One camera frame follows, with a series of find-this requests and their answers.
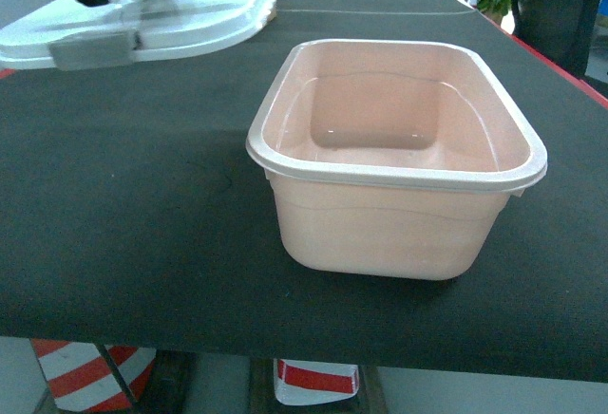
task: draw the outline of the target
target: plastic container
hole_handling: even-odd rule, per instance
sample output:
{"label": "plastic container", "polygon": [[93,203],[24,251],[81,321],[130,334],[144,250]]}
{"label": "plastic container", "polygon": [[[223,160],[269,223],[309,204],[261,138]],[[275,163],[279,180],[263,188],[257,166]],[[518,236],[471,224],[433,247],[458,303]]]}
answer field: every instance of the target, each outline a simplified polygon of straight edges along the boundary
{"label": "plastic container", "polygon": [[281,239],[320,270],[466,271],[546,150],[481,57],[447,44],[324,40],[292,50],[247,139]]}
{"label": "plastic container", "polygon": [[55,0],[0,29],[0,66],[79,69],[211,53],[263,29],[275,3],[110,0],[88,8]]}

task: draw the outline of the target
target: white plastic lid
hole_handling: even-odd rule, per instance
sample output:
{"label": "white plastic lid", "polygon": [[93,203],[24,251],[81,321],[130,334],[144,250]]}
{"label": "white plastic lid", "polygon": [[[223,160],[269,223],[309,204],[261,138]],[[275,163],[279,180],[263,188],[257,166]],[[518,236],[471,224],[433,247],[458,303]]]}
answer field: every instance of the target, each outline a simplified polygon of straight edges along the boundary
{"label": "white plastic lid", "polygon": [[86,56],[95,39],[136,33],[129,61],[185,58],[242,42],[266,24],[276,0],[110,0],[87,8],[55,0],[0,29],[0,65],[57,66],[49,45],[73,42]]}

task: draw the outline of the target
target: tabletop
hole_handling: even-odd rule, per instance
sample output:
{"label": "tabletop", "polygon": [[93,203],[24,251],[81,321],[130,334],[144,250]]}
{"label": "tabletop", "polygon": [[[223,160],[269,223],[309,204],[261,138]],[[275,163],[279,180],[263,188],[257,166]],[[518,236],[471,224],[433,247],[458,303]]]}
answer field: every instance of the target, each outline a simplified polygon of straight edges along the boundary
{"label": "tabletop", "polygon": [[[477,51],[548,174],[469,271],[326,273],[282,247],[247,130],[289,51],[321,38]],[[0,334],[608,382],[608,113],[454,0],[279,0],[198,58],[0,80]]]}

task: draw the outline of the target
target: black chair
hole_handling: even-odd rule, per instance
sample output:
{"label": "black chair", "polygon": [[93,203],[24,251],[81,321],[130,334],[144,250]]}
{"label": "black chair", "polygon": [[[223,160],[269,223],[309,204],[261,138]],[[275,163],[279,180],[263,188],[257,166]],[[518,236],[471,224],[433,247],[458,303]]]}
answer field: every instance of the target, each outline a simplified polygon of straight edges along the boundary
{"label": "black chair", "polygon": [[513,34],[577,78],[584,76],[600,0],[511,0]]}

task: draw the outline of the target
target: container rim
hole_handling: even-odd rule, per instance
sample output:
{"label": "container rim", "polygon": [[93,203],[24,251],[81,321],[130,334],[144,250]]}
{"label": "container rim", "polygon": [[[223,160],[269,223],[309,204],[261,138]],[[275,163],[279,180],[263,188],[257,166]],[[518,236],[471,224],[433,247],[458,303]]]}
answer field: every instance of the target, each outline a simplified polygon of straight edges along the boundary
{"label": "container rim", "polygon": [[[503,101],[510,117],[518,126],[530,149],[528,159],[518,167],[502,172],[465,172],[455,170],[385,167],[366,164],[315,162],[298,160],[276,152],[263,138],[263,128],[276,98],[276,92],[305,47],[327,43],[426,45],[457,49],[465,53],[483,72]],[[482,57],[474,51],[452,44],[424,41],[376,41],[356,39],[322,39],[295,46],[276,74],[247,136],[249,156],[264,169],[293,179],[354,185],[428,189],[469,193],[510,193],[520,195],[524,189],[541,180],[547,170],[547,152],[521,110],[504,89]]]}

